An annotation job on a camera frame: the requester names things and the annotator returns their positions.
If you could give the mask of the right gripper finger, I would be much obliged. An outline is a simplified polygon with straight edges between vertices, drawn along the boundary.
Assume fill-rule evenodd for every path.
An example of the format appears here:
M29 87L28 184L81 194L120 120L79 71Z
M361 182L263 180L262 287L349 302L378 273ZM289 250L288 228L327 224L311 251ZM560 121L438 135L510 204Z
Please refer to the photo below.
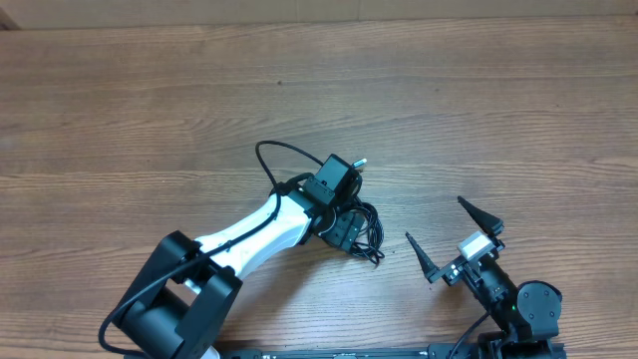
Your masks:
M504 222L499 217L474 206L460 195L457 197L457 200L473 221L478 225L480 230L488 237L497 237L503 232Z
M440 269L432 262L425 251L417 244L416 240L406 231L405 237L415 252L415 255L420 263L425 278L430 282L436 281L435 275Z

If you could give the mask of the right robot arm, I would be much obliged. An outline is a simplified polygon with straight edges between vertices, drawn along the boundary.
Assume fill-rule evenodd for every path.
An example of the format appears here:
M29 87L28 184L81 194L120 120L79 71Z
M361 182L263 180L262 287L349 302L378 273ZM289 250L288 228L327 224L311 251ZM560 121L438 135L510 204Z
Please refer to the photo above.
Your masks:
M453 344L435 343L427 348L429 358L564 358L559 334L562 293L539 280L514 284L498 265L504 243L502 219L458 198L479 231L458 244L460 255L443 267L436 266L416 240L407 234L424 272L434 283L453 286L463 282L484 310Z

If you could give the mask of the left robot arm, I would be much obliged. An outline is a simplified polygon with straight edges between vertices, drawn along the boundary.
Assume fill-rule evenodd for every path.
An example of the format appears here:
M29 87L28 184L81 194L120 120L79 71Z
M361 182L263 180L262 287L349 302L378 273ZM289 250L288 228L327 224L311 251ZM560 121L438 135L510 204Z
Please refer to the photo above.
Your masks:
M245 277L278 252L325 235L361 182L354 166L332 155L231 227L197 239L167 235L108 319L137 346L124 356L218 357L213 344Z

